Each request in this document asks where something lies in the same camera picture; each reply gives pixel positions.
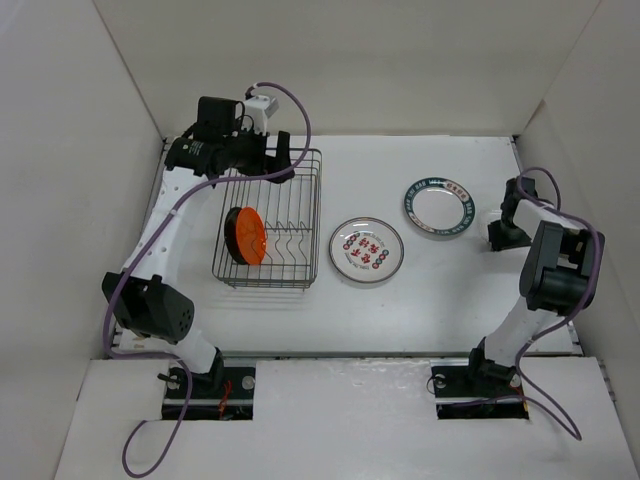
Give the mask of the orange plate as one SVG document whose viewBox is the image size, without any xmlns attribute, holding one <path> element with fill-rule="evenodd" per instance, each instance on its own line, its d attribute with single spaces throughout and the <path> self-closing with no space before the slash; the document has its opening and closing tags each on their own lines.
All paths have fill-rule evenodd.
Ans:
<svg viewBox="0 0 640 480">
<path fill-rule="evenodd" d="M 243 260 L 248 265 L 260 265 L 267 250 L 267 235 L 258 212 L 251 207 L 242 208 L 235 227 L 236 242 Z"/>
</svg>

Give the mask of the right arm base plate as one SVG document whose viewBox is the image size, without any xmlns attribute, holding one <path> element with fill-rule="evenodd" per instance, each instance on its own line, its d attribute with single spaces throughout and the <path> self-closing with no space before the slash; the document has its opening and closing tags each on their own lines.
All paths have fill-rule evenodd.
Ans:
<svg viewBox="0 0 640 480">
<path fill-rule="evenodd" d="M 466 365 L 434 363 L 427 381 L 439 420 L 528 420 L 522 389 L 491 377 L 471 379 Z"/>
</svg>

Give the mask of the green rimmed white plate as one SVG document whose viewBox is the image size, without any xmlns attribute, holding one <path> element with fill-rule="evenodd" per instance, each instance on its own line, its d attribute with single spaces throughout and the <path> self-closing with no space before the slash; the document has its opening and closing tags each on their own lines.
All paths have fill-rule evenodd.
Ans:
<svg viewBox="0 0 640 480">
<path fill-rule="evenodd" d="M 420 231 L 442 238 L 464 233 L 476 217 L 470 192 L 442 177 L 427 177 L 412 183 L 404 194 L 403 209 Z"/>
</svg>

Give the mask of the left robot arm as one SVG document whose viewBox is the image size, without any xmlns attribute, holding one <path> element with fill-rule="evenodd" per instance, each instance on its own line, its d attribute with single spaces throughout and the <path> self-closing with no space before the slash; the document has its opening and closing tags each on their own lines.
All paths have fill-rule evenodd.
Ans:
<svg viewBox="0 0 640 480">
<path fill-rule="evenodd" d="M 293 177 L 289 133 L 279 132 L 275 152 L 267 149 L 277 109 L 267 95 L 203 96 L 196 121 L 169 144 L 143 233 L 123 267 L 102 281 L 103 347 L 112 357 L 169 359 L 178 365 L 174 381 L 204 397 L 223 387 L 222 354 L 196 327 L 196 307 L 178 290 L 177 274 L 201 208 L 216 185 L 233 182 L 230 171 L 272 183 Z"/>
</svg>

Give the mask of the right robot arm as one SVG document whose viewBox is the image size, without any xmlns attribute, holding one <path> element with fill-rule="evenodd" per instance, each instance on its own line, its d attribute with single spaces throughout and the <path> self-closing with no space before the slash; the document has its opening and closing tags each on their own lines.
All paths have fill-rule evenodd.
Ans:
<svg viewBox="0 0 640 480">
<path fill-rule="evenodd" d="M 535 180 L 506 183 L 501 216 L 488 225 L 495 252 L 527 247 L 516 304 L 501 325 L 472 349 L 462 369 L 465 387 L 500 396 L 520 380 L 517 364 L 529 345 L 572 320 L 595 296 L 605 236 L 588 222 L 538 197 Z"/>
</svg>

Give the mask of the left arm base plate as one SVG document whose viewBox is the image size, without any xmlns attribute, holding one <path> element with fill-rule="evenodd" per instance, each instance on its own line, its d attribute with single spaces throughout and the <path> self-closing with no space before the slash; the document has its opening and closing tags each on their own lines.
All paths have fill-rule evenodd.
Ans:
<svg viewBox="0 0 640 480">
<path fill-rule="evenodd" d="M 171 367 L 158 378 L 166 383 L 161 406 L 163 420 L 177 420 L 187 393 L 186 374 Z M 244 421 L 253 419 L 256 368 L 248 365 L 224 366 L 219 387 L 194 376 L 185 421 Z"/>
</svg>

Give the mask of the white plate red characters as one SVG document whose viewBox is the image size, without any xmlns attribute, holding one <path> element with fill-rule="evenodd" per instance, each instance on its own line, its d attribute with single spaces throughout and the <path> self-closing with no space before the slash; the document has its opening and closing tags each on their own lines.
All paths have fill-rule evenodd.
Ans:
<svg viewBox="0 0 640 480">
<path fill-rule="evenodd" d="M 388 223 L 357 217 L 340 224 L 328 242 L 329 258 L 339 274 L 361 285 L 390 280 L 400 269 L 405 246 Z"/>
</svg>

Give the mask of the black plate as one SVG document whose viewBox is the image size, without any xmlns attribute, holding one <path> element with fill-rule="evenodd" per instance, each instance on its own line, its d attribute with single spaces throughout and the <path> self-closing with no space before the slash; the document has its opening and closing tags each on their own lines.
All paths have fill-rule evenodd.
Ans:
<svg viewBox="0 0 640 480">
<path fill-rule="evenodd" d="M 224 240 L 232 259 L 240 265 L 249 264 L 248 249 L 250 246 L 247 230 L 249 209 L 233 207 L 224 221 Z"/>
</svg>

